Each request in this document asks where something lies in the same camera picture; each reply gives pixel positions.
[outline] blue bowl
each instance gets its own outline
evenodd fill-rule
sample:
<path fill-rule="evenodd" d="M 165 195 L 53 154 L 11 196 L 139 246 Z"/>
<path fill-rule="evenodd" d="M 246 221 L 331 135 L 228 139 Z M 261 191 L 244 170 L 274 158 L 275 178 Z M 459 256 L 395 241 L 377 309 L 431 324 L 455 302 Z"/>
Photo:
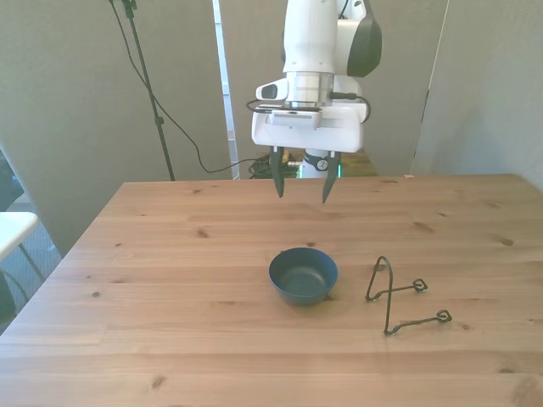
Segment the blue bowl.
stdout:
<path fill-rule="evenodd" d="M 270 279 L 285 301 L 309 306 L 328 295 L 338 280 L 338 266 L 314 248 L 291 248 L 272 261 Z"/>

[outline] wire handle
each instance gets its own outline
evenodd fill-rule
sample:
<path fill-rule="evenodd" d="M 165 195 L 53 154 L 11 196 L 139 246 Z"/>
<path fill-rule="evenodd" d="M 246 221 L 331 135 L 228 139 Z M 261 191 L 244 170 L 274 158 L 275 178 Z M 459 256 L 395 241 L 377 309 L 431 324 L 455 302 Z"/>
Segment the wire handle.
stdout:
<path fill-rule="evenodd" d="M 370 292 L 372 291 L 373 281 L 375 280 L 375 275 L 377 275 L 377 272 L 379 271 L 379 266 L 381 265 L 381 261 L 383 261 L 385 263 L 386 268 L 389 271 L 389 289 L 379 291 L 374 296 L 371 296 Z M 433 318 L 427 318 L 427 319 L 418 320 L 418 321 L 404 322 L 404 323 L 399 324 L 399 325 L 395 326 L 394 328 L 392 328 L 392 331 L 389 331 L 390 305 L 392 303 L 392 293 L 396 292 L 396 291 L 405 291 L 405 290 L 411 290 L 411 289 L 415 290 L 417 293 L 423 293 L 423 292 L 428 290 L 428 285 L 426 284 L 426 282 L 424 282 L 423 279 L 420 279 L 420 278 L 417 278 L 413 282 L 413 284 L 411 286 L 400 287 L 400 288 L 393 288 L 393 280 L 394 280 L 394 273 L 392 271 L 392 266 L 390 265 L 389 260 L 384 256 L 379 257 L 378 260 L 377 260 L 377 263 L 373 267 L 372 280 L 370 281 L 370 285 L 368 286 L 367 292 L 366 292 L 366 301 L 367 302 L 375 301 L 379 297 L 381 297 L 383 294 L 388 294 L 389 295 L 389 299 L 388 299 L 388 302 L 387 302 L 387 315 L 386 315 L 386 320 L 385 320 L 385 323 L 384 323 L 384 334 L 386 336 L 394 335 L 401 328 L 404 328 L 406 326 L 421 325 L 421 324 L 425 324 L 427 322 L 433 322 L 433 321 L 438 321 L 438 322 L 441 322 L 441 323 L 446 323 L 446 322 L 451 322 L 452 321 L 451 313 L 449 313 L 449 311 L 447 311 L 446 309 L 443 309 L 440 312 L 438 312 L 437 315 L 435 317 L 433 317 Z"/>

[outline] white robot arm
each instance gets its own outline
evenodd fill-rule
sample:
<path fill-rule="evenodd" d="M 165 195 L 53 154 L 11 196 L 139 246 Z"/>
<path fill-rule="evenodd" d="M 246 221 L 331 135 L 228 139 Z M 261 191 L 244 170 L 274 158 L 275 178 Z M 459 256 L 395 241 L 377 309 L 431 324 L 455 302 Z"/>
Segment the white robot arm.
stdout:
<path fill-rule="evenodd" d="M 252 137 L 270 146 L 271 172 L 283 196 L 283 149 L 305 149 L 304 174 L 326 178 L 325 202 L 338 176 L 341 153 L 362 147 L 369 106 L 353 77 L 379 65 L 382 36 L 369 0 L 289 0 L 284 31 L 286 77 L 260 86 Z"/>

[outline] gray wall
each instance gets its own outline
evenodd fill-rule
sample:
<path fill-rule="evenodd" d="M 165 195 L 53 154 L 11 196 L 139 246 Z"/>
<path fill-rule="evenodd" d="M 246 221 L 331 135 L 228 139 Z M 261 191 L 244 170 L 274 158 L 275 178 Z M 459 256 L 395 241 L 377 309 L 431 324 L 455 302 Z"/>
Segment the gray wall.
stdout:
<path fill-rule="evenodd" d="M 136 22 L 157 98 L 228 165 L 211 1 L 140 1 Z M 107 0 L 2 0 L 0 38 L 0 148 L 65 254 L 121 183 L 168 179 L 147 92 Z M 165 130 L 177 178 L 210 178 Z"/>
<path fill-rule="evenodd" d="M 541 0 L 451 2 L 414 173 L 517 173 L 543 189 L 541 21 Z"/>
<path fill-rule="evenodd" d="M 403 175 L 411 168 L 446 4 L 447 0 L 372 0 L 383 29 L 383 61 L 361 80 L 372 104 L 364 149 L 381 175 Z M 241 159 L 266 151 L 251 141 L 251 113 L 245 104 L 255 98 L 256 87 L 283 77 L 286 5 L 287 0 L 221 0 Z"/>

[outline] cable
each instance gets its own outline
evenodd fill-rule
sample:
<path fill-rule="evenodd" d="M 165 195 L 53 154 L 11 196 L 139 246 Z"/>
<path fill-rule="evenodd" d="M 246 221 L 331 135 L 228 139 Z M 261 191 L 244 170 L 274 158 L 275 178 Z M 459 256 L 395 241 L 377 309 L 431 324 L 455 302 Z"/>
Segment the cable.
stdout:
<path fill-rule="evenodd" d="M 347 100 L 360 100 L 367 106 L 367 115 L 362 124 L 366 123 L 370 116 L 372 115 L 372 105 L 367 101 L 366 98 L 357 95 L 356 93 L 344 93 L 344 92 L 332 92 L 330 93 L 330 98 L 335 99 L 347 99 Z"/>
<path fill-rule="evenodd" d="M 122 38 L 125 42 L 125 46 L 126 46 L 126 52 L 128 53 L 128 58 L 130 59 L 130 63 L 132 65 L 132 68 L 136 71 L 137 73 L 137 76 L 139 76 L 139 79 L 140 81 L 143 83 L 143 85 L 146 87 L 146 89 L 149 91 L 149 94 L 152 95 L 154 101 L 156 102 L 157 106 L 159 107 L 159 109 L 162 111 L 162 113 L 165 114 L 165 116 L 171 120 L 171 122 L 185 135 L 185 137 L 193 144 L 194 148 L 196 149 L 196 154 L 198 155 L 198 162 L 200 164 L 200 167 L 202 167 L 202 170 L 204 170 L 205 172 L 207 172 L 208 174 L 215 174 L 217 172 L 222 172 L 224 170 L 229 170 L 231 169 L 232 167 L 235 167 L 236 165 L 239 165 L 239 164 L 242 164 L 242 163 L 245 163 L 245 162 L 248 162 L 248 161 L 256 161 L 257 159 L 242 159 L 241 161 L 238 161 L 237 163 L 234 163 L 232 165 L 228 165 L 227 167 L 225 168 L 221 168 L 220 170 L 208 170 L 207 168 L 205 168 L 205 165 L 204 165 L 204 162 L 202 161 L 202 157 L 201 157 L 201 154 L 200 154 L 200 149 L 199 149 L 199 146 L 198 144 L 193 140 L 192 137 L 190 137 L 188 135 L 188 133 L 185 131 L 185 129 L 182 128 L 181 125 L 179 125 L 179 123 L 177 123 L 172 117 L 171 115 L 166 111 L 166 109 L 164 109 L 164 107 L 162 107 L 162 105 L 160 104 L 159 102 L 159 99 L 157 99 L 157 97 L 153 94 L 153 92 L 149 89 L 148 87 L 148 84 L 147 82 L 143 79 L 143 76 L 142 74 L 139 72 L 139 69 L 137 68 L 136 66 L 136 63 L 134 62 L 134 58 L 132 57 L 132 52 L 130 50 L 130 46 L 128 45 L 128 39 L 126 38 L 126 33 L 125 33 L 125 29 L 123 28 L 122 26 L 122 23 L 120 22 L 120 17 L 119 17 L 119 13 L 117 13 L 117 8 L 115 7 L 115 5 L 113 4 L 113 0 L 109 0 L 109 4 L 111 4 L 111 8 L 113 9 L 113 12 L 115 13 L 115 18 L 117 19 L 117 24 L 119 25 L 119 28 L 120 28 L 120 33 L 122 34 Z"/>
<path fill-rule="evenodd" d="M 366 98 L 363 98 L 362 96 L 356 97 L 358 100 L 361 100 L 367 107 L 367 115 L 364 121 L 362 121 L 362 124 L 365 124 L 368 120 L 370 120 L 370 116 L 372 115 L 372 105 L 367 101 Z"/>
<path fill-rule="evenodd" d="M 344 14 L 348 5 L 349 5 L 349 0 L 345 0 L 345 5 L 343 6 L 343 10 L 341 10 L 341 14 L 339 15 L 339 20 L 346 20 Z"/>

